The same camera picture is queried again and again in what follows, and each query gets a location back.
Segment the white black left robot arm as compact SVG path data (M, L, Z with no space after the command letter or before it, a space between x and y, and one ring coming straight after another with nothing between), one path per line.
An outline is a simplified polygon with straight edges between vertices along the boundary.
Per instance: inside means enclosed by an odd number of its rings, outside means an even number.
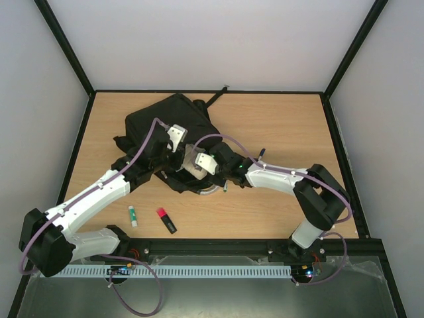
M102 209L149 182L156 172L180 164L186 134L178 125L152 127L141 145L129 148L82 192L45 212L29 211L19 241L22 260L50 277L81 258L116 251L121 240L112 229L86 233L79 229Z

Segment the beige fabric pencil case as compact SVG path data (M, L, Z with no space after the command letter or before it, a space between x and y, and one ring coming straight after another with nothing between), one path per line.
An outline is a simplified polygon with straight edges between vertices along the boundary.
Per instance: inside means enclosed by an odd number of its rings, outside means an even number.
M197 155L205 153L204 148L194 146L193 144L185 144L178 146L177 151L183 154L183 161L176 172L188 172L197 180L202 180L207 176L207 172L195 163Z

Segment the black student backpack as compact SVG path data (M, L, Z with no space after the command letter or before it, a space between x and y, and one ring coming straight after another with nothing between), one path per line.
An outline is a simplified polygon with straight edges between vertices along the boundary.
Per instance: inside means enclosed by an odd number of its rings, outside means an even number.
M195 144L201 137L209 134L219 134L219 131L211 123L208 107L211 106L222 94L227 92L224 87L218 91L209 101L201 99L191 100L181 93L175 93L148 107L135 111L125 118L125 135L113 138L117 147L125 153L111 165L113 170L120 171L126 162L130 162L142 146L155 118L171 127L177 124L188 130L183 142ZM136 162L123 173L125 181L130 183L130 190L149 182L153 175L157 176L172 190L183 193L191 191L196 194L210 193L215 189L211 177L206 176L197 180L188 172L153 172L149 163L153 157L159 156L166 149L168 133L165 127L159 123L155 125L149 141L138 157Z

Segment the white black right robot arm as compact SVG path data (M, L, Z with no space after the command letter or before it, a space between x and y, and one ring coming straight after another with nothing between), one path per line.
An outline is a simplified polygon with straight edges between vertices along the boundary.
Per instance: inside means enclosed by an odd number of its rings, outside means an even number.
M350 196L342 185L322 165L309 169L289 169L269 165L257 158L244 157L224 142L209 150L217 163L215 175L244 187L266 188L294 196L305 219L290 236L289 252L304 259L313 243L333 228L344 210L351 212Z

